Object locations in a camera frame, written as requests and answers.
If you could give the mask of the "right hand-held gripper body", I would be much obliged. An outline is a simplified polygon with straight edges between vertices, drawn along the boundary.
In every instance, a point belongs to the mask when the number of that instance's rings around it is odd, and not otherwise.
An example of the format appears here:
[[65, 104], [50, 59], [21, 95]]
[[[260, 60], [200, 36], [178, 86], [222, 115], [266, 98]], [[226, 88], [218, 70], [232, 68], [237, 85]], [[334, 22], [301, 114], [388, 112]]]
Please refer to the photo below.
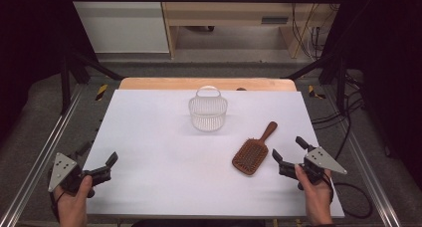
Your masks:
[[[297, 179], [294, 165], [283, 161], [280, 155], [278, 155], [278, 165], [280, 175]], [[326, 169], [340, 174], [347, 174], [347, 170], [321, 147], [308, 147], [301, 167], [311, 184], [317, 184], [322, 181]]]

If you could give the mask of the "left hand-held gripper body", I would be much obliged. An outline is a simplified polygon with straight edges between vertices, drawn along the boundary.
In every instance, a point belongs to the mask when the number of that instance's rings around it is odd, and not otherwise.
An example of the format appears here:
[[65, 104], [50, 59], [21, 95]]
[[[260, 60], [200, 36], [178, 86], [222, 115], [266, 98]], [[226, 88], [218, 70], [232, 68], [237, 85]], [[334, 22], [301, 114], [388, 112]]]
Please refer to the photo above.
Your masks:
[[78, 163], [79, 157], [80, 155], [77, 152], [68, 155], [60, 152], [56, 154], [49, 172], [48, 183], [48, 192], [53, 198], [55, 198], [57, 188], [60, 188], [64, 193], [77, 194], [86, 176], [92, 178], [92, 186], [111, 180], [111, 159], [103, 167], [94, 170], [82, 170]]

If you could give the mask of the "brown wooden paddle hairbrush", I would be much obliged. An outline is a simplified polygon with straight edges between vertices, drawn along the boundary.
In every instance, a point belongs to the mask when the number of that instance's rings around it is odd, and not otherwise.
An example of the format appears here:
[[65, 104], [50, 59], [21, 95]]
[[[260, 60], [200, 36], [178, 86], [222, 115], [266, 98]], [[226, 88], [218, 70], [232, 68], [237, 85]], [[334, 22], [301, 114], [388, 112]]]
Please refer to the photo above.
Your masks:
[[268, 154], [265, 141], [277, 127], [278, 124], [271, 121], [260, 138], [248, 138], [234, 155], [233, 166], [246, 175], [253, 175]]

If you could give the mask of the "white slotted plastic basket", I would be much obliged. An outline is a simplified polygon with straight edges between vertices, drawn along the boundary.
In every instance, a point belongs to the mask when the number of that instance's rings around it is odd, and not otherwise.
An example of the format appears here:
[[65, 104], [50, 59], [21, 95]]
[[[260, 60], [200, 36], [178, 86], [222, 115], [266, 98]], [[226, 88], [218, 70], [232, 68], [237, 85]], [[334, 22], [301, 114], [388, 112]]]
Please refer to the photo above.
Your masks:
[[188, 109], [192, 125], [200, 131], [216, 131], [225, 123], [228, 102], [219, 89], [204, 86], [189, 101]]

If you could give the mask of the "person's left hand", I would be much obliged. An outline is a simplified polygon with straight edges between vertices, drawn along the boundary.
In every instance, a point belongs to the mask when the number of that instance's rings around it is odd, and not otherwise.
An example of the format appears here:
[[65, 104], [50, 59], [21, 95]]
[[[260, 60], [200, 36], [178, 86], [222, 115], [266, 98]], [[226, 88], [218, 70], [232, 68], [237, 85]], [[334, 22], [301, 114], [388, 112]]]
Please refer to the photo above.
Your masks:
[[55, 202], [57, 204], [59, 221], [61, 220], [86, 220], [87, 215], [87, 199], [92, 189], [92, 178], [86, 176], [80, 184], [79, 191], [76, 195], [67, 193], [61, 186], [57, 186], [54, 190]]

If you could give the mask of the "person's right hand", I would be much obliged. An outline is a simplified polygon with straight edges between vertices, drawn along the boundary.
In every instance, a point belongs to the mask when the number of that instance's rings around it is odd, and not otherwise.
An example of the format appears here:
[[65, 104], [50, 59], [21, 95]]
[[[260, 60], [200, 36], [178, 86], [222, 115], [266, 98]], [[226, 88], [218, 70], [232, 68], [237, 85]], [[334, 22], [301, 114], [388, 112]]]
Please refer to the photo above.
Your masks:
[[295, 165], [295, 172], [305, 192], [306, 213], [310, 224], [332, 221], [330, 213], [332, 194], [329, 184], [330, 171], [325, 170], [325, 181], [316, 185], [310, 183], [305, 171], [298, 164]]

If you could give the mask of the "white table cover sheet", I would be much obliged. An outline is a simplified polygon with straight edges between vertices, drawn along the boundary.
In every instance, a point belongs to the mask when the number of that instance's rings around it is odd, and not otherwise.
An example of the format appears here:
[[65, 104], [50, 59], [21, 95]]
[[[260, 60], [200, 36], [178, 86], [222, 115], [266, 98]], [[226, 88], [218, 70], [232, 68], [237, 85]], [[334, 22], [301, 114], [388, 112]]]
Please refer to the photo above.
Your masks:
[[267, 156], [251, 176], [232, 158], [248, 138], [258, 138], [274, 121], [266, 141], [285, 161], [303, 161], [297, 137], [317, 145], [299, 92], [225, 91], [224, 125], [212, 132], [190, 120], [191, 91], [114, 92], [85, 167], [118, 160], [111, 180], [95, 188], [91, 215], [113, 217], [277, 218], [305, 215], [305, 198], [295, 180], [282, 176]]

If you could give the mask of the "wooden table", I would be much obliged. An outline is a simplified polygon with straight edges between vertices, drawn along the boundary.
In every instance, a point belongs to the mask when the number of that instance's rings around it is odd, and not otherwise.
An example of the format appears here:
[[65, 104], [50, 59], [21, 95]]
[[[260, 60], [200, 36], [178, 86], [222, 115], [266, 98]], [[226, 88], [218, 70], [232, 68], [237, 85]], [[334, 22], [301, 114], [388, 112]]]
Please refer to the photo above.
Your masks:
[[120, 90], [197, 90], [213, 86], [223, 91], [281, 91], [295, 92], [297, 87], [289, 79], [268, 78], [125, 78]]

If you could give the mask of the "person's dark clothing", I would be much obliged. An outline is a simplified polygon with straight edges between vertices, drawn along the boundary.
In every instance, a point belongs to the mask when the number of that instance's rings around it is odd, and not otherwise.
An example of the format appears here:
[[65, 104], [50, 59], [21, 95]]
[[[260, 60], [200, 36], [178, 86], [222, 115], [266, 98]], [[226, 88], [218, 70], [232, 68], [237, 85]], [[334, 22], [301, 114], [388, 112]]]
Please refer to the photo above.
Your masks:
[[266, 221], [248, 219], [149, 219], [137, 221], [131, 227], [266, 227]]

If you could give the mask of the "black curtain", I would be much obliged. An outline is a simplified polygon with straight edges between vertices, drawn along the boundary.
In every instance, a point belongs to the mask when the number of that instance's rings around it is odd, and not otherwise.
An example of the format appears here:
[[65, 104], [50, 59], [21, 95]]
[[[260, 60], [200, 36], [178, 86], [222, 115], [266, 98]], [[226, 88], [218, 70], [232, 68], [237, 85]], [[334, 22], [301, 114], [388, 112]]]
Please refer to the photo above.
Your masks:
[[31, 86], [60, 71], [59, 30], [71, 47], [97, 56], [70, 0], [0, 0], [0, 142], [12, 132]]
[[422, 187], [422, 0], [355, 0], [339, 6], [324, 50], [343, 46], [346, 66], [363, 72], [366, 101], [387, 145]]

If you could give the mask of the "white cabinet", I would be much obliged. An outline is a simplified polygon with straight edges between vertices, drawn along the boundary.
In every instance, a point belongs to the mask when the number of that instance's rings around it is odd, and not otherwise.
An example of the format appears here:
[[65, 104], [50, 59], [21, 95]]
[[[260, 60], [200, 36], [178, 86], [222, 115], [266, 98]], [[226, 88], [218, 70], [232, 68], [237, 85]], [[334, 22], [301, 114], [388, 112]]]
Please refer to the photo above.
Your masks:
[[96, 53], [168, 53], [159, 2], [75, 2]]

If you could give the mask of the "light wooden desk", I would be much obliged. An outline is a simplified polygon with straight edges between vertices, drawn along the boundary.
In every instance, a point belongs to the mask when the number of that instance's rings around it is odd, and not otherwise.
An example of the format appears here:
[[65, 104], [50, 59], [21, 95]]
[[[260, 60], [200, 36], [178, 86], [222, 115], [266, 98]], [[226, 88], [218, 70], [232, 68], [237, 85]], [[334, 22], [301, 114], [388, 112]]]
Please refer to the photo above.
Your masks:
[[277, 27], [292, 58], [298, 57], [313, 27], [329, 28], [337, 4], [277, 3], [190, 3], [163, 2], [164, 23], [170, 54], [174, 55], [181, 27], [274, 26]]

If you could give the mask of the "aluminium floor rail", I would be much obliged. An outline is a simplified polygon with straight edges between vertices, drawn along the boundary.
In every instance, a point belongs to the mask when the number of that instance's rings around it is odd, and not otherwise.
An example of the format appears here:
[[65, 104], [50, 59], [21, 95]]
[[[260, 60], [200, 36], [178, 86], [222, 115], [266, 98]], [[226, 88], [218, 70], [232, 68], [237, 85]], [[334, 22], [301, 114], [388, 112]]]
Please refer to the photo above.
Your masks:
[[76, 85], [72, 95], [71, 102], [67, 110], [60, 115], [48, 139], [43, 145], [37, 156], [31, 170], [27, 174], [19, 191], [15, 195], [12, 203], [9, 205], [4, 215], [0, 218], [0, 227], [15, 227], [25, 206], [28, 203], [38, 181], [40, 180], [44, 169], [51, 163], [50, 158], [56, 151], [56, 146], [60, 141], [68, 123], [71, 119], [76, 106], [78, 105], [81, 94], [86, 89], [86, 85]]
[[[336, 89], [331, 86], [323, 86], [322, 89], [326, 93], [329, 104], [335, 112], [340, 111], [335, 105]], [[372, 200], [373, 207], [377, 211], [383, 227], [402, 227], [402, 224], [392, 207], [387, 194], [376, 173], [365, 155], [356, 135], [352, 130], [351, 110], [357, 110], [357, 105], [362, 103], [357, 91], [348, 94], [344, 98], [345, 114], [339, 121], [341, 129], [344, 133], [344, 147], [348, 147], [358, 172], [365, 184], [369, 197]]]

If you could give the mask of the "black diagonal frame strut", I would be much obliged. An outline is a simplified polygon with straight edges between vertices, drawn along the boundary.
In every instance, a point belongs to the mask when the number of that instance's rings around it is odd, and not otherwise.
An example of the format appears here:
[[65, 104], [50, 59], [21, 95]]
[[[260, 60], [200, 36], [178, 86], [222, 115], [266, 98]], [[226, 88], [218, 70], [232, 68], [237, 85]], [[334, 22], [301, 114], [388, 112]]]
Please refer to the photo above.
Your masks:
[[322, 68], [319, 75], [319, 82], [322, 85], [328, 85], [333, 79], [336, 79], [336, 99], [335, 105], [341, 114], [345, 114], [345, 81], [346, 81], [346, 63], [341, 52], [329, 52], [320, 59], [306, 65], [304, 68], [287, 76], [288, 80], [296, 80], [303, 75], [317, 68]]
[[[81, 63], [79, 67], [68, 67], [67, 60], [74, 59]], [[79, 84], [86, 84], [90, 80], [90, 75], [87, 73], [85, 66], [94, 68], [98, 72], [106, 75], [107, 77], [116, 80], [122, 81], [124, 76], [119, 75], [108, 68], [101, 65], [99, 62], [91, 60], [86, 56], [78, 53], [72, 52], [69, 55], [65, 55], [60, 62], [60, 74], [61, 74], [61, 83], [62, 83], [62, 110], [61, 114], [65, 114], [71, 106], [71, 89], [70, 89], [70, 74], [76, 78]]]

